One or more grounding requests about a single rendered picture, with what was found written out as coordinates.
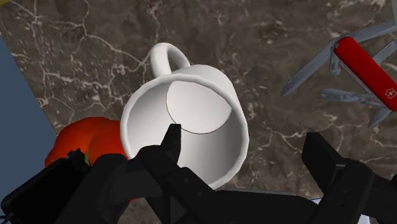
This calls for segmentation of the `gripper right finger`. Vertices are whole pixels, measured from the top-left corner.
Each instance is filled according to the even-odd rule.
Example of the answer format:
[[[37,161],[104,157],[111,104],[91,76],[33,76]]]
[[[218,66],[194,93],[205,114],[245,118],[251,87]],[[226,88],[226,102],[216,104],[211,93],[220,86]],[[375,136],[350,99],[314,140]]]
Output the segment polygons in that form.
[[[307,133],[302,161],[323,192],[307,224],[358,224],[362,214],[397,224],[397,174],[386,179],[342,157],[318,132]]]

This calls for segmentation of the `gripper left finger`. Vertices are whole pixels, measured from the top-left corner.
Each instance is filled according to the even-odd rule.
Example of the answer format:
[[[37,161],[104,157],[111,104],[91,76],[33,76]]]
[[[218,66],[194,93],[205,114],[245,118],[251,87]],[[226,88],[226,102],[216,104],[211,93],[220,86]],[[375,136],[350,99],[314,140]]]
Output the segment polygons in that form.
[[[216,192],[177,165],[180,151],[176,124],[131,160],[107,154],[88,165],[70,151],[5,196],[0,224],[117,224],[136,198],[147,199],[162,224],[224,224]]]

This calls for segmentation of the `white mug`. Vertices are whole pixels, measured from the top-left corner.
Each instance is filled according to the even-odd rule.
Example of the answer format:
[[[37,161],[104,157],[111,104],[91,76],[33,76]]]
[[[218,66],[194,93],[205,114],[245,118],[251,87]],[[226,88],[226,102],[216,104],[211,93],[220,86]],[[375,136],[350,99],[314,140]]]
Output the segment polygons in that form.
[[[240,170],[249,146],[247,121],[229,78],[208,65],[191,65],[170,43],[150,51],[154,79],[136,90],[120,121],[128,158],[160,144],[172,123],[181,125],[178,165],[190,168],[212,189]]]

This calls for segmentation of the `red tomato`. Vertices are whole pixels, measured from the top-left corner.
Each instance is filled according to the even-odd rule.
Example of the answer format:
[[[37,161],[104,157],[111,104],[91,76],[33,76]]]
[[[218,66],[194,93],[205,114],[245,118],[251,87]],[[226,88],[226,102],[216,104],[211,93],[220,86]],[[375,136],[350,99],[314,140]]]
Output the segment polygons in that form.
[[[125,155],[120,139],[120,122],[104,117],[87,117],[69,124],[59,132],[45,159],[45,166],[78,148],[91,165],[105,154]]]

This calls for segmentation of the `red pocket knife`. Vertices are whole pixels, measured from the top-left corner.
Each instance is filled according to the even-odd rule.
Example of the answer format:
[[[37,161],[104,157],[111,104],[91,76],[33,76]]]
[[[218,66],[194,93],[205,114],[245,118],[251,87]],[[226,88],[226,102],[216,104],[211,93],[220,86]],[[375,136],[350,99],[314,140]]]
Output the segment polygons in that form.
[[[332,76],[340,74],[344,69],[366,91],[366,94],[327,88],[321,91],[321,97],[330,102],[357,102],[376,106],[379,110],[372,115],[368,125],[372,127],[378,124],[390,113],[397,111],[397,82],[380,66],[383,61],[397,52],[397,39],[374,56],[367,54],[359,43],[394,31],[397,31],[397,24],[391,20],[333,38],[285,84],[281,95],[290,94],[329,60],[329,71]]]

